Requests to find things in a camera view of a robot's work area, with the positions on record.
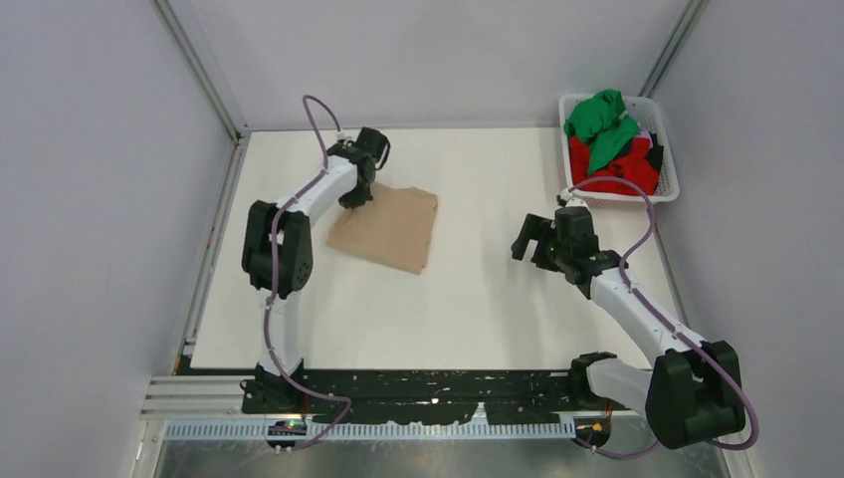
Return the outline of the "beige t shirt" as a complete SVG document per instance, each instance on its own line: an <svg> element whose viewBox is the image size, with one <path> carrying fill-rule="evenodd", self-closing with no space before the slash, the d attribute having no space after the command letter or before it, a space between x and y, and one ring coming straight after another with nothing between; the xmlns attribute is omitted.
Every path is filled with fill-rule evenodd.
<svg viewBox="0 0 844 478"><path fill-rule="evenodd" d="M330 227L326 245L336 251L419 275L428 263L438 196L416 188L372 184L373 199L347 209Z"/></svg>

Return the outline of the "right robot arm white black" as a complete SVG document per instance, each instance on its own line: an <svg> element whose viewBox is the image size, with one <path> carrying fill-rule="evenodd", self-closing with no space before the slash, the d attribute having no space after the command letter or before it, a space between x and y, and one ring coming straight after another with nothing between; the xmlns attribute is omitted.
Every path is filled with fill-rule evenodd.
<svg viewBox="0 0 844 478"><path fill-rule="evenodd" d="M574 404L623 404L643 416L668 449L700 442L727 448L724 437L745 429L746 443L755 443L758 419L741 387L736 350L685 328L652 300L629 271L628 257L600 248L583 202L571 200L551 218L527 214L511 246L513 259L522 259L530 243L531 262L563 274L620 325L650 365L637 368L609 353L575 359L567 384Z"/></svg>

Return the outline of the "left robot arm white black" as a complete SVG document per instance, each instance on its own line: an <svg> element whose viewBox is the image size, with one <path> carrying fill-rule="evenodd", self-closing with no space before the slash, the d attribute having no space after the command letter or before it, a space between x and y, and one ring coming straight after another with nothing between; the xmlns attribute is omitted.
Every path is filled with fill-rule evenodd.
<svg viewBox="0 0 844 478"><path fill-rule="evenodd" d="M320 168L298 191L250 206L241 267L264 301L262 353L244 384L250 409L299 411L306 397L318 396L303 383L298 346L301 294L314 270L312 229L334 204L355 209L372 200L371 186L390 148L377 129L364 127L355 138L340 131L333 145L321 148Z"/></svg>

